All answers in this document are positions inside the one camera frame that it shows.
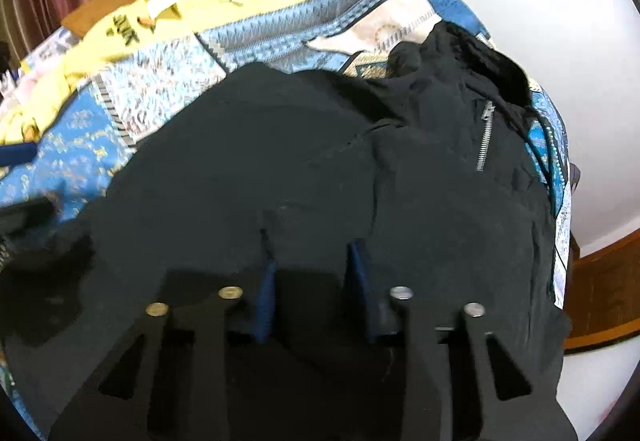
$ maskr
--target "gold screw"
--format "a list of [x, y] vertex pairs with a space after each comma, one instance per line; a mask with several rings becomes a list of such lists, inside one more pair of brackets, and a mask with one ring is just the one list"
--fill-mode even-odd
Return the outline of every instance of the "gold screw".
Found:
[[162, 302], [154, 302], [146, 307], [145, 312], [149, 316], [164, 316], [169, 312], [169, 306]]
[[238, 286], [226, 286], [218, 291], [218, 296], [225, 300], [235, 300], [242, 296], [242, 288]]

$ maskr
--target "silver zipper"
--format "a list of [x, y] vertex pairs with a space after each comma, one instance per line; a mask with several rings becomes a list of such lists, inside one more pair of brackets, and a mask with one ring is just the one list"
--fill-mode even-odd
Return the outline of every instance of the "silver zipper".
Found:
[[480, 154], [478, 154], [478, 164], [476, 164], [476, 170], [482, 172], [484, 170], [484, 163], [486, 162], [486, 155], [489, 152], [489, 141], [491, 141], [491, 131], [494, 126], [494, 103], [488, 101], [484, 105], [484, 111], [482, 111], [482, 120], [484, 121], [484, 132], [482, 133], [482, 142], [480, 142]]

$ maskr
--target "yellow shirt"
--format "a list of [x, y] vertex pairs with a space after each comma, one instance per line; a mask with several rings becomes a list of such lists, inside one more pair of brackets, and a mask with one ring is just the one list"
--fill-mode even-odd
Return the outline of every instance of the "yellow shirt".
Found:
[[209, 30], [253, 15], [287, 8], [304, 0], [165, 0], [171, 5], [153, 20], [158, 0], [137, 0], [100, 20], [70, 49], [61, 63], [40, 79], [30, 101], [0, 122], [0, 144], [36, 141], [55, 121], [76, 85], [109, 62], [155, 42]]

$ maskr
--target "zipper pull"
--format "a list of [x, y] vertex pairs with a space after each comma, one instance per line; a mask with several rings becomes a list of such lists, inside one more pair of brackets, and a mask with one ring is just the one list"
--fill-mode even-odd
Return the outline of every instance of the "zipper pull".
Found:
[[494, 103], [489, 101], [486, 103], [486, 105], [484, 106], [484, 111], [482, 111], [482, 120], [483, 121], [487, 121], [489, 118], [491, 118], [494, 114], [495, 111], [495, 106]]

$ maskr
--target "striped fabric trim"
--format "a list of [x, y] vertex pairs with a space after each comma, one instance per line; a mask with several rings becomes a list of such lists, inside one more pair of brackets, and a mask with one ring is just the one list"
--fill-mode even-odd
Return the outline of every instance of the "striped fabric trim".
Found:
[[127, 129], [125, 128], [122, 120], [120, 119], [120, 115], [116, 111], [116, 107], [111, 100], [111, 95], [106, 85], [104, 84], [104, 80], [101, 75], [96, 75], [94, 77], [94, 82], [96, 87], [98, 87], [98, 92], [100, 93], [100, 100], [104, 104], [105, 109], [111, 116], [111, 121], [113, 122], [113, 127], [116, 129], [118, 135], [123, 139], [124, 143], [129, 148], [136, 148], [136, 141], [131, 137]]

